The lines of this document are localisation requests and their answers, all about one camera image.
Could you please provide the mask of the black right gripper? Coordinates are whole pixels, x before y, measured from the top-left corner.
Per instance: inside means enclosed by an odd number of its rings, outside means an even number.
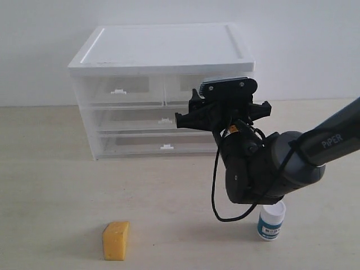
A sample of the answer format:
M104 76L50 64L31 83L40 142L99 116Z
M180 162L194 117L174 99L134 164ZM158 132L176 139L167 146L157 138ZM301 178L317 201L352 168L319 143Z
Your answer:
M177 128L220 131L238 120L247 125L270 116L272 106L253 102L253 92L246 90L211 91L202 96L195 89L188 102L188 113L175 113Z

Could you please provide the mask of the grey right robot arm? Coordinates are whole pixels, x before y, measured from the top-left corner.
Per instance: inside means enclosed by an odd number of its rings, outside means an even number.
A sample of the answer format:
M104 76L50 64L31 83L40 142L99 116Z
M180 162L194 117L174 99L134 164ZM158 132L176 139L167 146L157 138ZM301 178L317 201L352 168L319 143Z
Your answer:
M271 110L268 102L254 103L253 91L193 91L188 113L175 114L178 128L212 133L234 204L275 204L318 182L327 163L359 150L358 100L304 133L264 135L254 122Z

